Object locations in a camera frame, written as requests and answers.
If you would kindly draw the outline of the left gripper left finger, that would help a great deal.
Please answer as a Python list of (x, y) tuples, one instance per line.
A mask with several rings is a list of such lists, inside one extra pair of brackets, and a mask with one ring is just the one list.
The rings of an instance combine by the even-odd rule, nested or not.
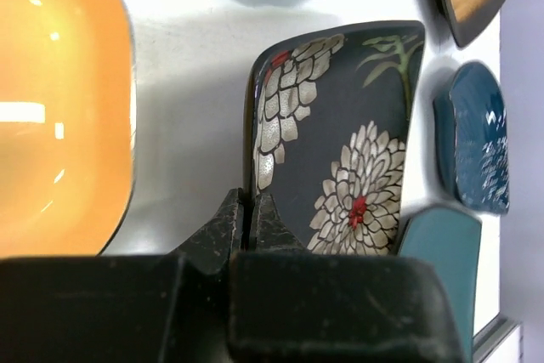
[(231, 190), (171, 252), (1, 262), (4, 362), (227, 362), (227, 275), (244, 207)]

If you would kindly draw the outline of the dark blue leaf plate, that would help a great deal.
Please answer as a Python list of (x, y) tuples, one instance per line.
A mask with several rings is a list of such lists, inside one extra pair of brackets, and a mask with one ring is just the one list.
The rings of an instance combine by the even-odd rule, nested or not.
[(464, 207), (508, 213), (507, 109), (499, 82), (484, 63), (461, 65), (433, 100), (441, 183)]

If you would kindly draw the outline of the black floral square plate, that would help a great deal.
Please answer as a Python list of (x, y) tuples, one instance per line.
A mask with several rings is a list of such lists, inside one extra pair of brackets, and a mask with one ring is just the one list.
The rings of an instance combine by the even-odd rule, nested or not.
[(251, 239), (272, 219), (314, 253), (392, 250), (425, 40), (420, 21), (380, 20), (287, 38), (256, 58), (244, 123)]

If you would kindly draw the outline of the teal square large plate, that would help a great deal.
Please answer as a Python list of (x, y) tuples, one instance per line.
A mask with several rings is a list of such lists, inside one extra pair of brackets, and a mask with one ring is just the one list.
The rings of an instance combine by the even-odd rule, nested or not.
[(422, 210), (408, 221), (398, 254), (431, 264), (447, 292), (464, 360), (473, 361), (473, 325), (482, 223), (450, 207)]

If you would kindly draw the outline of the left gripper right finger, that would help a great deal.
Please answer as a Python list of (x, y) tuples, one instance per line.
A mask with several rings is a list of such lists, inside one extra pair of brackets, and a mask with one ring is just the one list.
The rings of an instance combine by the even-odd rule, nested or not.
[(255, 199), (248, 247), (229, 261), (235, 362), (462, 362), (434, 268), (414, 258), (316, 255)]

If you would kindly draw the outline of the aluminium table frame rail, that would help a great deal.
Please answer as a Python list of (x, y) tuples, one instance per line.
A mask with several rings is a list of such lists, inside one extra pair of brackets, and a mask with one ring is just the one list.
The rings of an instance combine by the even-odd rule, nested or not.
[(523, 325), (497, 315), (473, 337), (473, 362), (519, 362)]

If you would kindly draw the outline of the yellow square small plate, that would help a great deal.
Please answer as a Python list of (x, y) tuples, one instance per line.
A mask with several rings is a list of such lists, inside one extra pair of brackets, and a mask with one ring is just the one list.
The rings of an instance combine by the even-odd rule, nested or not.
[(1, 254), (95, 255), (133, 190), (122, 0), (1, 0)]

